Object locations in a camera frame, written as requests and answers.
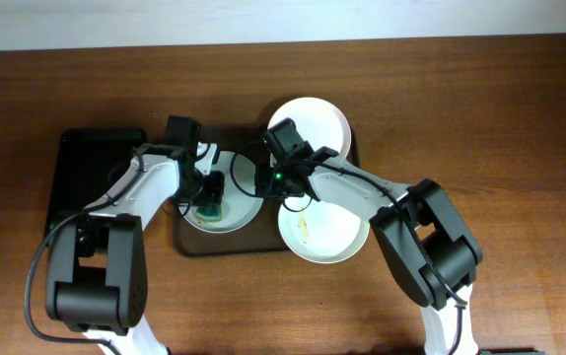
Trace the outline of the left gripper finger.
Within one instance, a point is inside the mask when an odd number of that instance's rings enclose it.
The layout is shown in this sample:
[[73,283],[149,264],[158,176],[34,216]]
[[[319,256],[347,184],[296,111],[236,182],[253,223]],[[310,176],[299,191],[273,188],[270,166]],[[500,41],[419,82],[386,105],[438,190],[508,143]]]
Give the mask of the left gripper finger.
[[220,204],[224,195],[225,174],[220,171],[214,171],[209,176],[209,196],[212,204]]
[[194,196],[194,205],[195,206],[204,206],[210,203],[209,197],[209,178],[204,177],[200,188],[196,195]]

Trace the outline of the green sponge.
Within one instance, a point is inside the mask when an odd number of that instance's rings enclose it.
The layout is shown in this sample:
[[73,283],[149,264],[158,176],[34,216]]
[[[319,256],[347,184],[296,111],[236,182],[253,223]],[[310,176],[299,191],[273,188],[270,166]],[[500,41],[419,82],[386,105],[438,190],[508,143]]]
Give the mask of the green sponge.
[[223,219],[220,204],[198,206],[195,210],[195,218],[206,223],[216,223]]

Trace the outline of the white plate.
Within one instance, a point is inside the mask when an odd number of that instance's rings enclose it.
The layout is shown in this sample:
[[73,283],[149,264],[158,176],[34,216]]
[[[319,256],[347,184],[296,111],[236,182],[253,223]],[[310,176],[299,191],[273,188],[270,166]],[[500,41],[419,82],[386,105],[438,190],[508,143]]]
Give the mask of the white plate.
[[282,105],[271,116],[267,128],[290,118],[294,121],[299,135],[307,141],[314,152],[322,147],[347,157],[352,145],[352,132],[342,111],[332,103],[304,97]]
[[[234,152],[221,151],[217,163],[208,172],[222,172],[225,176],[221,200],[221,217],[213,221],[197,212],[197,207],[191,207],[185,220],[201,231],[212,234],[233,232],[250,222],[261,208],[263,199],[250,197],[240,192],[230,176],[231,161]],[[250,194],[254,194],[254,163],[243,155],[238,155],[233,172],[236,182]]]
[[308,196],[290,197],[278,212],[279,233],[297,256],[320,264],[344,261],[368,239],[370,225],[346,209]]

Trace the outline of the white plate top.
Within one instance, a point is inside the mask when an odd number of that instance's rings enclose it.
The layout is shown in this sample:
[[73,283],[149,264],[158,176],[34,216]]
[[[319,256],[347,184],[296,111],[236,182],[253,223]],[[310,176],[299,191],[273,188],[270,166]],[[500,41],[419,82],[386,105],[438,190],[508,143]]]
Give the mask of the white plate top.
[[332,103],[304,97],[282,105],[271,116],[267,128],[290,118],[294,121],[299,135],[307,141],[314,152],[322,147],[347,157],[352,145],[352,132],[342,111]]

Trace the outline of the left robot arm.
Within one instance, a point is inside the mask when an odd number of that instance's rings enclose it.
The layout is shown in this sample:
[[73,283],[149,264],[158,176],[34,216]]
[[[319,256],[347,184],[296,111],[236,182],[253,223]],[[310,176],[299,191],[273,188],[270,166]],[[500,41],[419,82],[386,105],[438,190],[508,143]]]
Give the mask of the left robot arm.
[[218,159],[211,143],[145,143],[106,193],[49,231],[39,247],[48,255],[45,310],[75,332],[73,342],[105,354],[169,353],[144,316],[143,232],[166,200],[203,201]]

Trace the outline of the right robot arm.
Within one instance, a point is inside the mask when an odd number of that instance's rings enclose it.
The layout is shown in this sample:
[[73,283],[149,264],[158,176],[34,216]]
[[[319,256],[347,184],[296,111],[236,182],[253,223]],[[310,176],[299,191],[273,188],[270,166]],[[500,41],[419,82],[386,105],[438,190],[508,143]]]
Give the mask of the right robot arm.
[[480,245],[440,185],[377,177],[335,151],[263,164],[255,190],[267,198],[308,196],[370,224],[390,274],[420,308],[428,354],[476,354],[470,302]]

